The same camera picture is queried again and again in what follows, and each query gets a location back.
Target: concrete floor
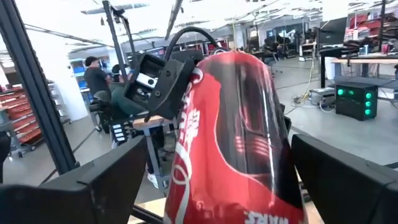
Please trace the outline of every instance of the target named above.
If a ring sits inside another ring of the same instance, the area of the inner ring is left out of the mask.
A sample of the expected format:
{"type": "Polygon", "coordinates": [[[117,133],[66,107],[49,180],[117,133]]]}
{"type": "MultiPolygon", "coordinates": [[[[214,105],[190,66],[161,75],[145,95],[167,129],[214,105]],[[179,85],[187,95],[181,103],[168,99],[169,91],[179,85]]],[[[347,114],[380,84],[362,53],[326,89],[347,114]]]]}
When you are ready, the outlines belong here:
{"type": "MultiPolygon", "coordinates": [[[[290,111],[292,98],[301,95],[307,85],[311,62],[297,58],[278,62],[273,66],[275,87],[279,100],[290,111]]],[[[319,75],[312,78],[310,88],[319,88],[319,75]]],[[[389,102],[379,101],[377,117],[369,121],[356,121],[335,113],[324,113],[317,108],[299,107],[288,114],[292,119],[293,134],[308,134],[325,143],[380,165],[398,168],[398,110],[389,102]]],[[[93,131],[89,117],[65,125],[68,139],[80,164],[85,164],[110,150],[109,136],[93,131]]],[[[7,184],[39,185],[55,169],[45,144],[25,158],[12,158],[4,164],[7,184]]],[[[137,203],[147,202],[163,195],[143,177],[137,203]]]]}

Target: ceiling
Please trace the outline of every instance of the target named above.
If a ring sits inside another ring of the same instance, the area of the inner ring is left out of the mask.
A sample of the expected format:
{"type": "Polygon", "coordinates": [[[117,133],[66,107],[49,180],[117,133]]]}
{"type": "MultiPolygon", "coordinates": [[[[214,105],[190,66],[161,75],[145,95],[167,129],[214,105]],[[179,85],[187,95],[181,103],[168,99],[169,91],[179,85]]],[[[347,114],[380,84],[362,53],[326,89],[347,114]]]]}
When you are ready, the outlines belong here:
{"type": "MultiPolygon", "coordinates": [[[[135,39],[146,37],[164,37],[175,0],[110,0],[114,6],[126,9],[124,15],[129,19],[135,39]]],[[[380,8],[381,0],[347,0],[349,11],[363,11],[380,8]]],[[[109,27],[101,25],[106,16],[101,12],[101,0],[16,0],[22,20],[26,24],[48,30],[73,35],[87,40],[112,45],[109,27]],[[45,6],[46,13],[37,13],[37,6],[45,6]]],[[[395,6],[398,1],[387,0],[387,7],[395,6]]],[[[185,26],[197,26],[217,29],[226,24],[262,23],[284,16],[312,17],[322,16],[322,0],[184,0],[172,33],[185,26]]],[[[119,41],[127,41],[124,28],[116,25],[119,41]]],[[[87,47],[87,43],[68,40],[71,50],[87,47]]],[[[0,41],[0,61],[5,46],[0,41]]]]}

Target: computer monitor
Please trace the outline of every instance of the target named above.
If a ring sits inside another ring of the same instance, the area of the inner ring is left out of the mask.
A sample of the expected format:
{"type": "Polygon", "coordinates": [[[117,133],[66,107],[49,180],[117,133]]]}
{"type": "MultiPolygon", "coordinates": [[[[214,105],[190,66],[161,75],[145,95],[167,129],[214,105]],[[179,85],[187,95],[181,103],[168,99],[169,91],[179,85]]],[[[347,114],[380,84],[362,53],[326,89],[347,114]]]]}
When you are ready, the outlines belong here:
{"type": "Polygon", "coordinates": [[[318,42],[321,45],[343,44],[346,34],[347,17],[321,22],[318,42]]]}

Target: desk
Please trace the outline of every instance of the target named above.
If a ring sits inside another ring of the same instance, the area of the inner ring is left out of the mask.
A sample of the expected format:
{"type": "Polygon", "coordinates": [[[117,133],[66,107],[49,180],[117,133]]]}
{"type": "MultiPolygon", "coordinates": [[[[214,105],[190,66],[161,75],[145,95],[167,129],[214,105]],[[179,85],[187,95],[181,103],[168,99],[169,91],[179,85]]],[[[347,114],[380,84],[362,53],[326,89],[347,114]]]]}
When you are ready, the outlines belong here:
{"type": "Polygon", "coordinates": [[[161,116],[153,116],[146,123],[144,120],[145,120],[144,118],[134,120],[132,122],[132,127],[135,128],[136,130],[140,130],[140,131],[144,132],[144,135],[147,139],[150,161],[152,162],[152,165],[154,167],[154,174],[156,176],[157,185],[159,186],[160,192],[162,192],[165,195],[166,188],[163,185],[163,182],[169,181],[170,175],[165,175],[163,172],[163,169],[157,163],[154,143],[152,142],[152,138],[151,138],[152,136],[150,134],[150,129],[156,128],[156,127],[163,128],[163,126],[173,124],[174,130],[176,132],[176,136],[178,136],[177,135],[177,120],[176,119],[168,120],[161,116]]]}
{"type": "MultiPolygon", "coordinates": [[[[139,204],[138,206],[162,217],[162,216],[164,216],[165,203],[166,203],[166,198],[161,198],[161,199],[157,199],[157,200],[153,200],[150,202],[139,204]]],[[[317,208],[315,208],[315,205],[313,204],[313,202],[309,202],[309,203],[305,204],[305,211],[307,212],[309,224],[324,224],[324,222],[322,221],[322,218],[319,215],[317,208]]],[[[129,222],[128,222],[128,224],[138,224],[138,223],[142,223],[142,221],[133,216],[130,217],[129,222]]]]}
{"type": "Polygon", "coordinates": [[[341,74],[341,64],[348,63],[347,58],[334,58],[331,62],[335,64],[335,82],[353,82],[353,83],[363,83],[363,84],[372,84],[378,87],[390,88],[394,90],[398,90],[398,73],[395,73],[394,79],[386,79],[386,78],[370,78],[368,77],[369,63],[376,64],[391,64],[394,66],[398,64],[398,58],[385,57],[383,58],[383,54],[368,54],[368,55],[360,55],[356,58],[350,58],[349,63],[353,65],[359,65],[358,70],[362,70],[362,72],[357,73],[356,76],[345,77],[341,74]]]}

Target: white sneaker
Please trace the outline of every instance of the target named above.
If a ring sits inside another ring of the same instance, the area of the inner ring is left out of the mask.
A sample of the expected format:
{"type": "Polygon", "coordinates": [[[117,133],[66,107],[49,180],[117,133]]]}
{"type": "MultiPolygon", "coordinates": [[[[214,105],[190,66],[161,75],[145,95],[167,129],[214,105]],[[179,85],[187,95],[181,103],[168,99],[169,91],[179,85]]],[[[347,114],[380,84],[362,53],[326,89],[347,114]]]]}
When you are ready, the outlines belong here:
{"type": "Polygon", "coordinates": [[[156,189],[159,189],[155,174],[148,174],[148,180],[151,181],[156,189]]]}
{"type": "MultiPolygon", "coordinates": [[[[148,174],[148,180],[151,181],[151,182],[153,183],[153,185],[154,185],[154,187],[155,187],[156,189],[159,189],[159,186],[157,185],[157,179],[156,179],[155,174],[148,174]]],[[[166,181],[163,181],[163,186],[164,186],[164,188],[167,187],[166,181]]]]}
{"type": "Polygon", "coordinates": [[[111,145],[111,149],[116,149],[117,147],[118,147],[118,143],[115,140],[113,140],[112,141],[112,145],[111,145]]]}

